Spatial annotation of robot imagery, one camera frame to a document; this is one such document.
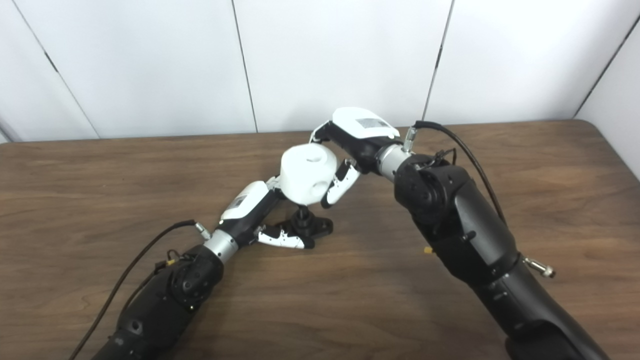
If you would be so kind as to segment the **black and white right hand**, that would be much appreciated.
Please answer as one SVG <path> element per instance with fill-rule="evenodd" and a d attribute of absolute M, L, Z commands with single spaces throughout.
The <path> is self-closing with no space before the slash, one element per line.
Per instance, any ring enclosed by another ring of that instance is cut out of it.
<path fill-rule="evenodd" d="M 320 201 L 324 209 L 333 207 L 360 175 L 383 175 L 383 155 L 398 147 L 400 132 L 382 117 L 359 107 L 341 107 L 331 118 L 316 127 L 310 135 L 311 144 L 333 142 L 348 157 L 337 167 L 329 187 Z"/>

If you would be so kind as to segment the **black and white left hand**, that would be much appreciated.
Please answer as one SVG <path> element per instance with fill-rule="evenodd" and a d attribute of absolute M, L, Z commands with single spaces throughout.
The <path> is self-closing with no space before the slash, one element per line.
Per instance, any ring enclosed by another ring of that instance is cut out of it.
<path fill-rule="evenodd" d="M 249 183 L 224 210 L 206 247 L 218 256 L 224 255 L 224 247 L 237 251 L 254 243 L 277 248 L 313 249 L 316 242 L 310 237 L 297 234 L 284 224 L 265 224 L 266 217 L 284 200 L 286 197 L 278 175 L 266 181 Z"/>

